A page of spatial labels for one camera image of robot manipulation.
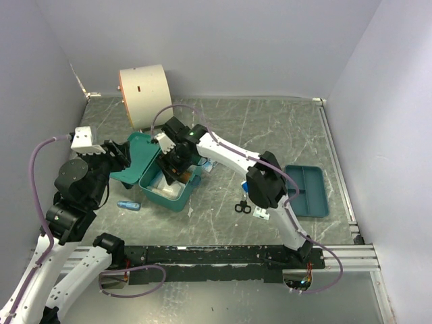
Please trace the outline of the clear gauze packet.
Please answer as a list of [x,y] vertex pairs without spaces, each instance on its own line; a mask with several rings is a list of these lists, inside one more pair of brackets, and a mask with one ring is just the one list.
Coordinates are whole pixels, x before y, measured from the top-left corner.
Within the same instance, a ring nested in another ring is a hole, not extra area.
[[173,184],[169,185],[165,179],[165,176],[160,174],[146,188],[160,196],[164,196],[169,200],[175,200],[180,197],[184,190],[184,185],[180,182],[174,182]]

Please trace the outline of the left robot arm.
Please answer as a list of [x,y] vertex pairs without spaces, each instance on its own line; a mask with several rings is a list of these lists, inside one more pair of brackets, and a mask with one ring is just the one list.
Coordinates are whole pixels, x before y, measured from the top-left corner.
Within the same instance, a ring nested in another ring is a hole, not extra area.
[[109,178],[131,165],[130,143],[106,140],[76,148],[78,158],[65,162],[55,180],[57,192],[47,213],[34,254],[14,293],[1,309],[2,323],[60,323],[73,303],[101,273],[126,261],[124,241],[101,234],[88,254],[63,279],[65,262],[109,197]]

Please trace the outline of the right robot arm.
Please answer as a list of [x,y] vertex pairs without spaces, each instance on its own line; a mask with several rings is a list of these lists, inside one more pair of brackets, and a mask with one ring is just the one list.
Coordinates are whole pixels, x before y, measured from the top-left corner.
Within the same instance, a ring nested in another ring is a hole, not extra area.
[[189,128],[176,117],[165,122],[159,133],[152,133],[152,143],[161,149],[157,163],[168,184],[179,180],[195,158],[210,159],[241,175],[248,198],[266,210],[276,224],[288,264],[299,269],[308,263],[313,242],[291,207],[299,189],[295,188],[293,196],[288,194],[287,182],[292,179],[282,171],[273,153],[245,150],[203,125]]

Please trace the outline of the blue white wipes packet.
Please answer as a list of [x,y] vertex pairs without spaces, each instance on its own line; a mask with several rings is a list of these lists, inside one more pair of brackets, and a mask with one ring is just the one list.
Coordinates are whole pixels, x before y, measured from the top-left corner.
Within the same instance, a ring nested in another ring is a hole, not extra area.
[[203,171],[211,173],[212,170],[217,166],[217,162],[211,159],[205,159],[202,163],[198,165]]

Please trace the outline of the brown bottle orange cap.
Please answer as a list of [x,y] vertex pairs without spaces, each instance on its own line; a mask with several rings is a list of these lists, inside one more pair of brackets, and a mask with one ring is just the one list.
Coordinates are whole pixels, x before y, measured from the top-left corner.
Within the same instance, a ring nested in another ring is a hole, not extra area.
[[179,181],[183,184],[187,184],[190,178],[192,177],[192,173],[189,171],[185,171],[179,178]]

